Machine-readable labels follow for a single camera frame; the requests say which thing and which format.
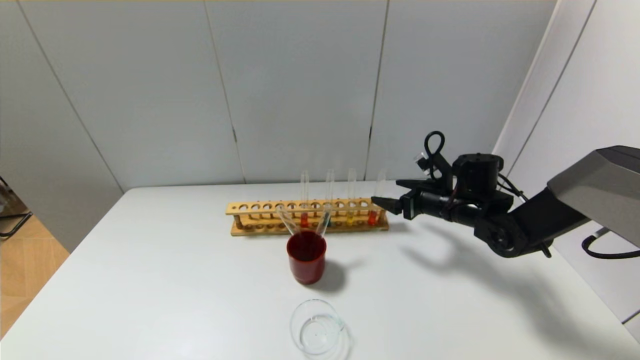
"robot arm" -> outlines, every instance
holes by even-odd
[[[440,136],[433,154],[428,141]],[[526,199],[506,177],[500,174],[503,160],[491,154],[465,154],[449,165],[440,155],[442,133],[425,139],[426,157],[417,163],[428,170],[431,179],[397,180],[410,191],[400,199],[372,197],[373,203],[411,220],[427,214],[474,228],[474,235],[498,255],[513,258],[542,251],[547,257],[554,238],[594,220],[640,247],[640,149],[614,146],[591,152],[585,158],[556,175],[540,193]],[[440,177],[435,177],[439,170]],[[498,178],[507,185],[498,183]],[[498,186],[526,199],[509,211],[513,196]],[[597,254],[588,250],[596,236],[583,247],[600,258],[630,258],[640,251],[626,254]]]

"white table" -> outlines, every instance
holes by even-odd
[[[6,335],[3,359],[302,359],[289,317],[312,298],[347,323],[353,360],[640,359],[558,253],[503,259],[471,228],[427,216],[328,234],[323,279],[299,285],[286,236],[233,238],[224,215],[227,202],[291,199],[298,186],[127,192]]]

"white wall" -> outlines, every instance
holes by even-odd
[[[640,2],[598,1],[582,37],[510,178],[533,195],[594,149],[640,147]],[[640,259],[601,260],[580,243],[598,228],[590,223],[554,247],[587,280],[620,320],[640,309]],[[636,249],[613,234],[594,245],[602,252]]]
[[[595,0],[558,0],[527,78],[502,129],[493,153],[504,159],[508,174],[536,125],[577,44]]]
[[[69,251],[122,195],[11,1],[0,1],[0,174]]]
[[[202,2],[22,6],[125,191],[243,181]]]
[[[423,174],[433,130],[443,155],[490,152],[536,54],[554,1],[391,1],[367,178]]]
[[[25,1],[26,18],[3,24],[19,34],[3,46],[33,55],[5,51],[3,82],[19,86],[3,90],[2,146],[14,145],[0,171],[73,244],[118,185],[318,180],[330,167],[418,177],[432,129],[450,159],[492,148],[554,3]],[[91,177],[98,187],[76,186]],[[51,193],[87,208],[56,225]]]
[[[364,178],[386,5],[207,3],[247,182]]]

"wall seam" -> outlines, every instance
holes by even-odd
[[[89,137],[89,140],[91,140],[91,143],[93,144],[93,147],[95,148],[95,150],[98,152],[98,155],[100,156],[100,159],[102,159],[102,162],[104,163],[104,166],[107,167],[107,170],[111,174],[111,177],[113,178],[115,183],[118,185],[118,188],[120,189],[120,192],[122,192],[124,194],[124,190],[122,190],[122,185],[120,185],[120,182],[118,182],[118,179],[113,174],[113,171],[112,171],[111,167],[109,166],[109,163],[107,163],[107,161],[104,159],[104,156],[100,152],[100,149],[98,148],[98,145],[95,143],[95,140],[93,139],[93,137],[89,133],[89,130],[86,128],[84,122],[82,121],[82,118],[80,117],[80,114],[78,114],[78,111],[76,110],[76,106],[71,101],[71,98],[69,97],[69,94],[67,93],[67,90],[62,85],[62,81],[60,81],[60,78],[58,77],[58,74],[56,73],[55,69],[53,69],[53,65],[51,65],[51,61],[49,61],[49,57],[47,56],[47,53],[44,51],[44,47],[40,43],[40,39],[38,39],[38,37],[36,36],[36,33],[33,30],[33,26],[31,26],[31,22],[29,21],[29,18],[27,17],[27,13],[22,8],[22,3],[21,2],[22,2],[21,0],[17,0],[16,1],[16,3],[18,4],[18,7],[20,8],[20,13],[22,13],[22,16],[24,17],[24,20],[26,21],[27,26],[29,27],[31,35],[36,40],[36,44],[38,44],[38,48],[39,48],[40,52],[42,53],[42,56],[44,56],[45,61],[47,62],[47,66],[49,66],[49,69],[51,70],[51,73],[53,74],[54,78],[56,79],[56,82],[58,83],[58,86],[60,86],[60,89],[62,90],[63,94],[65,94],[65,98],[67,98],[69,106],[71,106],[71,109],[73,110],[74,114],[76,115],[76,118],[80,122],[80,125],[84,129],[84,132]]]
[[[220,83],[222,84],[222,92],[225,94],[225,104],[227,105],[227,114],[229,116],[229,124],[231,124],[231,132],[234,137],[234,143],[236,144],[236,154],[238,158],[238,164],[240,165],[240,171],[242,172],[242,180],[246,184],[246,175],[244,174],[244,166],[242,165],[242,158],[240,157],[240,146],[238,146],[236,128],[234,127],[234,121],[231,117],[231,107],[229,106],[229,99],[227,96],[227,87],[225,86],[225,78],[222,76],[222,65],[220,63],[220,59],[218,58],[218,49],[216,48],[216,40],[213,37],[213,26],[211,25],[211,19],[209,17],[209,9],[207,7],[206,0],[202,1],[202,6],[204,6],[204,13],[207,16],[207,25],[209,26],[209,36],[211,36],[211,45],[213,46],[213,56],[216,59],[218,75],[220,77]]]
[[[589,13],[587,14],[587,19],[584,21],[584,24],[582,25],[582,29],[580,29],[580,33],[578,34],[578,39],[576,39],[575,43],[573,44],[573,48],[571,49],[571,52],[569,53],[569,57],[566,59],[566,62],[564,63],[562,71],[560,72],[560,76],[558,76],[558,79],[556,80],[556,83],[554,84],[553,89],[551,89],[551,92],[549,93],[549,97],[547,97],[547,101],[545,101],[545,105],[542,107],[542,110],[540,111],[540,114],[538,115],[538,118],[536,119],[536,122],[533,124],[533,127],[531,128],[531,131],[529,132],[529,135],[527,135],[527,138],[524,140],[524,143],[522,144],[522,147],[520,148],[520,151],[518,151],[518,155],[516,156],[515,160],[513,160],[513,164],[511,165],[511,169],[509,169],[509,172],[507,173],[507,176],[511,175],[511,172],[516,167],[516,164],[518,163],[518,160],[520,159],[520,155],[522,155],[522,152],[524,151],[524,148],[527,147],[527,142],[529,142],[529,139],[531,138],[531,135],[533,135],[533,132],[536,130],[536,127],[538,126],[538,123],[540,122],[540,119],[542,119],[542,115],[544,115],[545,110],[547,109],[547,106],[549,105],[549,102],[551,101],[551,98],[554,96],[554,93],[556,92],[556,88],[557,88],[558,84],[560,84],[560,80],[562,80],[562,76],[564,75],[564,71],[566,70],[566,67],[571,62],[571,58],[573,57],[573,53],[575,52],[576,47],[578,47],[578,43],[580,42],[580,39],[582,38],[582,34],[584,32],[584,29],[586,29],[587,24],[589,23],[589,19],[591,18],[591,14],[593,13],[593,9],[595,8],[597,3],[598,3],[598,0],[593,1],[593,4],[591,5],[591,9],[589,9]]]
[[[371,138],[373,136],[373,121],[376,117],[376,103],[378,102],[378,89],[380,86],[380,74],[382,70],[382,55],[385,50],[385,37],[387,35],[387,19],[389,17],[389,5],[391,0],[387,0],[387,7],[385,9],[385,23],[382,27],[382,39],[380,44],[380,57],[378,58],[378,75],[376,76],[376,89],[373,94],[373,109],[371,110],[371,125],[369,126],[369,142],[367,143],[367,156],[364,163],[364,176],[363,180],[367,180],[367,167],[369,166],[369,153],[371,151]]]

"orange liquid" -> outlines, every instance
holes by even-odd
[[[367,220],[369,226],[375,226],[378,223],[377,217],[378,213],[376,211],[369,210],[369,219]]]
[[[302,213],[302,215],[300,215],[300,227],[309,227],[308,213]]]

